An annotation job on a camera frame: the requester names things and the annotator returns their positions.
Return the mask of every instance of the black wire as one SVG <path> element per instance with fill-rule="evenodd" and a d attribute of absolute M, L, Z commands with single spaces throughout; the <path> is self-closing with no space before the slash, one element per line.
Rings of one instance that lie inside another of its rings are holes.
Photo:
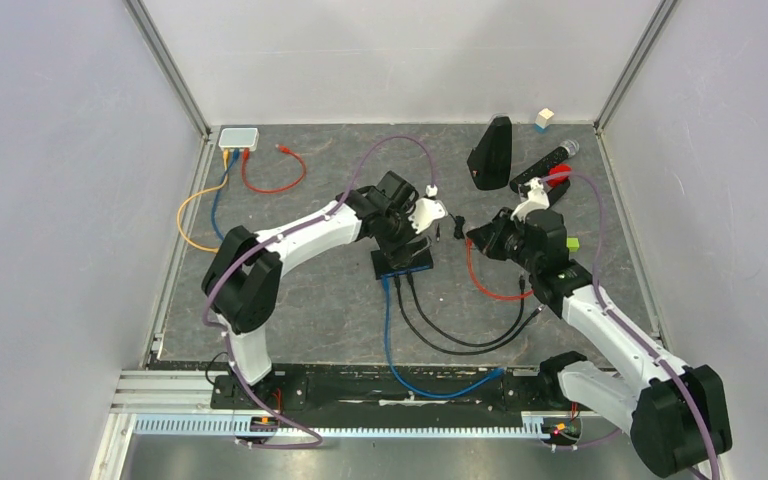
<path fill-rule="evenodd" d="M 207 380 L 207 383 L 209 383 L 209 384 L 211 384 L 213 386 L 216 386 L 216 384 L 210 379 L 210 377 L 207 376 L 207 372 L 210 371 L 210 367 L 212 367 L 213 364 L 216 363 L 216 359 L 219 358 L 219 356 L 222 355 L 223 353 L 225 355 L 228 355 L 228 352 L 219 352 L 219 353 L 217 353 L 215 357 L 213 357 L 209 362 L 207 362 L 207 367 L 205 367 L 205 369 L 204 369 L 204 379 Z"/>
<path fill-rule="evenodd" d="M 518 337 L 520 333 L 522 333 L 522 331 L 525 329 L 525 327 L 528 326 L 528 324 L 531 323 L 532 320 L 534 320 L 534 317 L 536 317 L 537 314 L 540 313 L 541 310 L 542 310 L 542 308 L 540 308 L 540 307 L 535 308 L 534 311 L 531 312 L 531 314 L 528 316 L 528 318 L 525 319 L 525 322 L 520 324 L 520 326 L 513 333 L 513 335 L 511 335 L 510 337 L 508 337 L 506 340 L 502 341 L 501 343 L 498 343 L 498 344 L 496 344 L 496 345 L 494 345 L 492 347 L 484 348 L 484 349 L 481 349 L 481 350 L 474 350 L 474 351 L 471 351 L 471 352 L 457 352 L 457 351 L 454 351 L 454 350 L 448 350 L 448 349 L 445 349 L 445 348 L 442 348 L 442 347 L 438 347 L 437 345 L 435 345 L 431 341 L 429 341 L 427 338 L 425 338 L 422 335 L 422 333 L 420 333 L 419 330 L 417 330 L 416 327 L 413 326 L 413 323 L 411 323 L 410 319 L 408 318 L 407 313 L 405 313 L 405 306 L 402 303 L 402 289 L 401 289 L 402 282 L 399 279 L 398 275 L 393 277 L 393 280 L 394 280 L 394 283 L 396 284 L 396 297 L 398 298 L 398 301 L 399 301 L 399 310 L 402 312 L 402 318 L 405 319 L 405 323 L 408 324 L 408 327 L 411 329 L 411 331 L 414 333 L 414 335 L 416 335 L 417 337 L 419 337 L 420 340 L 422 340 L 422 343 L 428 345 L 429 347 L 433 348 L 434 350 L 437 350 L 438 352 L 445 353 L 445 354 L 448 354 L 448 355 L 460 355 L 460 356 L 481 355 L 481 354 L 484 354 L 484 353 L 489 353 L 489 352 L 498 350 L 498 349 L 504 347 L 505 345 L 511 343 L 512 341 L 514 341 L 514 339 L 516 337 Z"/>
<path fill-rule="evenodd" d="M 408 285 L 410 286 L 410 289 L 411 289 L 411 295 L 413 295 L 413 303 L 414 305 L 416 305 L 416 311 L 419 312 L 419 316 L 422 317 L 422 319 L 425 320 L 425 323 L 427 323 L 431 328 L 433 328 L 435 332 L 457 343 L 458 345 L 463 345 L 464 347 L 482 348 L 482 347 L 488 347 L 490 345 L 499 343 L 502 340 L 504 340 L 505 337 L 510 335 L 511 332 L 516 330 L 517 325 L 519 325 L 519 322 L 522 321 L 522 314 L 525 311 L 524 298 L 519 299 L 519 314 L 517 314 L 516 320 L 514 320 L 514 323 L 511 324 L 511 328 L 509 328 L 508 331 L 506 331 L 505 333 L 499 335 L 498 337 L 488 342 L 481 342 L 481 343 L 465 342 L 459 338 L 453 337 L 452 335 L 446 333 L 442 328 L 438 327 L 434 322 L 431 321 L 431 319 L 428 318 L 428 316 L 425 315 L 425 312 L 422 311 L 422 307 L 419 306 L 419 298 L 416 295 L 416 287 L 414 286 L 414 283 L 413 283 L 413 274 L 411 272 L 408 272 L 407 277 L 408 277 Z M 519 293 L 520 295 L 525 293 L 525 279 L 522 277 L 520 277 L 520 282 L 519 282 Z"/>

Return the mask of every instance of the red object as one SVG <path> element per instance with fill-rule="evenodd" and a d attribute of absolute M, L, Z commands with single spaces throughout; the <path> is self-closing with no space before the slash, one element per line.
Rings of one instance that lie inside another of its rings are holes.
<path fill-rule="evenodd" d="M 572 169 L 569 168 L 569 165 L 562 163 L 558 165 L 557 167 L 553 167 L 551 170 L 549 170 L 549 175 L 554 175 L 556 173 L 564 173 L 564 172 L 571 172 Z M 550 187 L 555 188 L 558 185 L 564 183 L 566 179 L 569 178 L 568 176 L 564 175 L 562 177 L 553 178 L 551 180 L 547 180 L 546 183 L 549 184 Z"/>
<path fill-rule="evenodd" d="M 472 283 L 474 283 L 475 286 L 481 290 L 481 293 L 487 295 L 488 297 L 495 298 L 496 300 L 513 302 L 526 297 L 530 297 L 531 294 L 534 293 L 534 290 L 529 290 L 522 295 L 499 295 L 498 293 L 493 293 L 490 290 L 487 290 L 487 288 L 478 281 L 478 277 L 475 276 L 475 272 L 472 271 L 472 240 L 468 238 L 466 239 L 466 268 L 469 270 L 469 277 L 472 278 Z"/>
<path fill-rule="evenodd" d="M 246 164 L 249 162 L 249 155 L 248 155 L 249 154 L 249 150 L 246 149 L 246 151 L 243 153 L 243 166 L 240 167 L 240 174 L 243 177 L 243 183 L 247 187 L 249 187 L 250 190 L 255 191 L 257 193 L 281 193 L 281 192 L 285 192 L 285 191 L 295 187 L 296 185 L 298 185 L 299 182 L 301 182 L 302 179 L 304 179 L 305 175 L 307 175 L 307 166 L 305 165 L 304 160 L 302 160 L 302 157 L 298 153 L 290 150 L 289 148 L 287 148 L 287 147 L 285 147 L 283 145 L 275 145 L 275 147 L 281 153 L 285 153 L 287 155 L 290 155 L 293 158 L 295 158 L 296 160 L 298 160 L 299 164 L 302 166 L 302 174 L 299 175 L 299 178 L 297 178 L 293 183 L 291 183 L 289 185 L 284 185 L 283 187 L 280 187 L 280 188 L 273 188 L 273 189 L 257 188 L 254 185 L 252 185 L 251 183 L 249 183 L 249 179 L 246 178 Z"/>

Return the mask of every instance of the yellow cable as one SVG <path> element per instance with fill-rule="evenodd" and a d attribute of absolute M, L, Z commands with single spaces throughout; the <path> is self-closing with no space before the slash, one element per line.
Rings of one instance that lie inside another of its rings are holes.
<path fill-rule="evenodd" d="M 225 166 L 223 171 L 228 170 L 228 158 L 231 156 L 231 152 L 229 150 L 223 150 L 222 151 L 222 164 Z M 210 248 L 205 247 L 204 245 L 199 245 L 198 243 L 190 240 L 190 237 L 187 236 L 186 233 L 184 233 L 184 227 L 181 226 L 181 214 L 184 212 L 184 209 L 187 208 L 187 204 L 193 201 L 193 199 L 200 197 L 201 195 L 204 195 L 205 193 L 215 192 L 222 187 L 224 187 L 228 183 L 228 177 L 231 175 L 225 175 L 225 180 L 222 181 L 221 185 L 217 185 L 215 187 L 206 188 L 198 193 L 194 193 L 190 196 L 190 198 L 184 200 L 184 203 L 181 204 L 180 207 L 178 207 L 178 215 L 175 217 L 176 223 L 178 224 L 178 233 L 181 234 L 181 237 L 186 240 L 187 243 L 189 243 L 192 247 L 197 248 L 203 252 L 210 252 L 210 253 L 216 253 L 219 251 L 218 248 Z"/>

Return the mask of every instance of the blue cable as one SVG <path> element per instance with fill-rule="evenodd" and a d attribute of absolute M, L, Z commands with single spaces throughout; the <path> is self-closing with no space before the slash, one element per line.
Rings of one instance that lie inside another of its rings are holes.
<path fill-rule="evenodd" d="M 399 375 L 399 372 L 396 371 L 396 366 L 393 365 L 393 356 L 390 354 L 390 281 L 387 277 L 383 277 L 381 279 L 381 286 L 384 287 L 384 298 L 387 301 L 387 307 L 385 309 L 384 313 L 384 355 L 387 356 L 387 365 L 390 366 L 390 371 L 393 372 L 393 376 L 396 377 L 396 380 L 399 381 L 402 385 L 404 385 L 405 388 L 408 390 L 416 393 L 417 395 L 422 395 L 423 397 L 428 398 L 436 398 L 440 400 L 446 400 L 450 398 L 460 397 L 461 395 L 466 395 L 467 393 L 475 390 L 476 388 L 484 385 L 485 383 L 489 382 L 490 380 L 493 380 L 494 378 L 499 378 L 505 373 L 504 368 L 496 368 L 492 372 L 488 373 L 484 378 L 481 380 L 475 382 L 474 384 L 464 388 L 463 390 L 454 392 L 454 393 L 430 393 L 425 392 L 423 390 L 420 390 L 408 382 L 405 381 Z"/>
<path fill-rule="evenodd" d="M 240 151 L 234 150 L 234 153 L 231 154 L 231 163 L 228 164 L 228 168 L 225 169 L 225 173 L 222 174 L 222 178 L 219 179 L 219 184 L 222 185 L 222 182 L 225 181 L 225 178 L 228 177 L 228 174 L 231 172 L 231 167 L 234 166 L 234 164 L 239 160 L 240 158 Z M 210 223 L 213 224 L 213 231 L 216 232 L 216 236 L 219 238 L 219 241 L 225 240 L 225 235 L 222 235 L 222 232 L 219 231 L 219 225 L 216 224 L 216 209 L 219 207 L 219 194 L 222 193 L 222 189 L 219 189 L 216 191 L 216 196 L 213 197 L 213 207 L 210 209 Z"/>

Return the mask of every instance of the red wire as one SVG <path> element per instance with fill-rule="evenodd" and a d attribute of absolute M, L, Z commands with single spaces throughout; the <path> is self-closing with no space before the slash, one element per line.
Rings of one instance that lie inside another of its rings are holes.
<path fill-rule="evenodd" d="M 490 290 L 487 290 L 487 288 L 485 288 L 484 285 L 478 281 L 478 277 L 475 276 L 475 272 L 472 271 L 472 240 L 468 238 L 466 239 L 466 268 L 469 270 L 469 278 L 471 278 L 472 283 L 474 283 L 475 286 L 481 290 L 481 293 L 487 295 L 488 297 L 495 298 L 496 300 L 513 302 L 516 300 L 522 300 L 523 298 L 529 297 L 532 293 L 534 293 L 534 290 L 529 290 L 522 295 L 499 295 L 498 293 L 493 293 Z"/>
<path fill-rule="evenodd" d="M 302 166 L 302 174 L 299 175 L 299 178 L 297 178 L 296 181 L 294 181 L 293 183 L 291 183 L 289 185 L 284 185 L 283 187 L 280 187 L 280 188 L 273 188 L 273 189 L 257 188 L 254 185 L 252 185 L 251 183 L 249 183 L 248 178 L 246 178 L 246 164 L 249 161 L 249 156 L 248 155 L 243 155 L 243 166 L 240 167 L 240 175 L 243 177 L 243 183 L 247 187 L 249 187 L 249 190 L 255 191 L 257 193 L 281 193 L 281 192 L 285 192 L 285 191 L 295 187 L 296 185 L 298 185 L 299 182 L 301 182 L 302 179 L 304 179 L 305 175 L 307 175 L 307 165 L 305 165 L 304 160 L 302 160 L 302 157 L 298 153 L 290 150 L 289 148 L 287 148 L 287 147 L 285 147 L 283 145 L 275 145 L 275 147 L 279 151 L 281 151 L 281 153 L 285 153 L 287 155 L 290 155 L 293 158 L 295 158 L 296 160 L 298 160 L 299 163 Z"/>

